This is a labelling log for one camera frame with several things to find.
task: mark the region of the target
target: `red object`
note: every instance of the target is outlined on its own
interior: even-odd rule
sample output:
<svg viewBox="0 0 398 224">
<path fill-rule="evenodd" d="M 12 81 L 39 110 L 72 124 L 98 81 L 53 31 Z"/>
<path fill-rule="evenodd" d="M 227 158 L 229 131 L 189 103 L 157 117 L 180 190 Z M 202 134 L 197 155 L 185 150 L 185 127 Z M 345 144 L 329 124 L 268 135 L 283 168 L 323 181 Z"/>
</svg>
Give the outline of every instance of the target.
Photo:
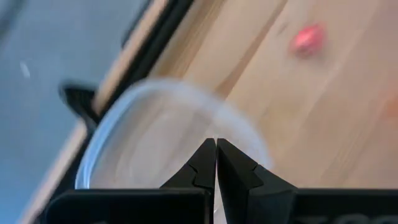
<svg viewBox="0 0 398 224">
<path fill-rule="evenodd" d="M 323 39 L 323 29 L 319 25 L 308 26 L 294 37 L 291 48 L 296 54 L 312 55 L 322 48 Z"/>
<path fill-rule="evenodd" d="M 387 100 L 383 114 L 387 118 L 398 118 L 398 96 L 394 96 Z"/>
</svg>

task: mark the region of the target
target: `wooden table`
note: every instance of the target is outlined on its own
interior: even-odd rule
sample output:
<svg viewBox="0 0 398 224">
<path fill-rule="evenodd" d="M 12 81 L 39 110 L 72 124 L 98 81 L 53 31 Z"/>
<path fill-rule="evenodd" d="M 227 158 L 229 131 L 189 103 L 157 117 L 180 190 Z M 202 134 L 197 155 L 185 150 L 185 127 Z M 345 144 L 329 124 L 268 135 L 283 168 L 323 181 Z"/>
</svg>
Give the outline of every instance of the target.
<svg viewBox="0 0 398 224">
<path fill-rule="evenodd" d="M 167 0 L 156 0 L 95 99 L 100 110 Z M 396 188 L 398 2 L 195 1 L 152 76 L 174 77 L 240 109 L 266 139 L 273 171 L 298 187 Z M 324 49 L 289 51 L 320 24 Z M 46 201 L 85 137 L 79 123 L 32 201 Z"/>
</svg>

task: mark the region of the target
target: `gray floor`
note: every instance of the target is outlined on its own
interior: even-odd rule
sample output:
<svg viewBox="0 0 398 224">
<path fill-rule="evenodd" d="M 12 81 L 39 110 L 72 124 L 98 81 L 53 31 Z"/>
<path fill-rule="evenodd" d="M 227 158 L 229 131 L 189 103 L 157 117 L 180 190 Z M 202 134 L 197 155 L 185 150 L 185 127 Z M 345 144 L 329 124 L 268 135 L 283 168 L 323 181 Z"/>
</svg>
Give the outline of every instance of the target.
<svg viewBox="0 0 398 224">
<path fill-rule="evenodd" d="M 0 223 L 16 222 L 74 127 L 58 84 L 98 84 L 146 1 L 26 0 L 0 27 Z"/>
</svg>

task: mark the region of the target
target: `clear plastic container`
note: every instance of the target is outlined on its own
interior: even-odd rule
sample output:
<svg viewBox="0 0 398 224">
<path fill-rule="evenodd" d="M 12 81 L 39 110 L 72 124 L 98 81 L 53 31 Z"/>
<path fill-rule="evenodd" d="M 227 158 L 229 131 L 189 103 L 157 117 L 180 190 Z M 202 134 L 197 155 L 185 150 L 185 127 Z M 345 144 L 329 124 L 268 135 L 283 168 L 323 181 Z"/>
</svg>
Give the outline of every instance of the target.
<svg viewBox="0 0 398 224">
<path fill-rule="evenodd" d="M 128 89 L 99 124 L 80 164 L 77 189 L 157 188 L 206 138 L 225 138 L 262 166 L 267 148 L 252 125 L 217 97 L 175 80 Z M 225 222 L 216 182 L 215 223 Z"/>
</svg>

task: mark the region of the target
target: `black mount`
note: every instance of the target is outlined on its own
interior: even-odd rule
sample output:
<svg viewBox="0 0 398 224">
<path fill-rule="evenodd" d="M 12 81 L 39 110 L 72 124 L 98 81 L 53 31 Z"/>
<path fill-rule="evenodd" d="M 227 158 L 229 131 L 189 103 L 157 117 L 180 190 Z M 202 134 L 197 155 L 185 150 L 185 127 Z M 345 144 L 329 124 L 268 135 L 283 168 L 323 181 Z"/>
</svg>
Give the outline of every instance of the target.
<svg viewBox="0 0 398 224">
<path fill-rule="evenodd" d="M 207 139 L 159 189 L 74 190 L 53 223 L 213 223 L 216 166 L 228 223 L 398 223 L 398 190 L 298 189 L 225 139 Z"/>
</svg>

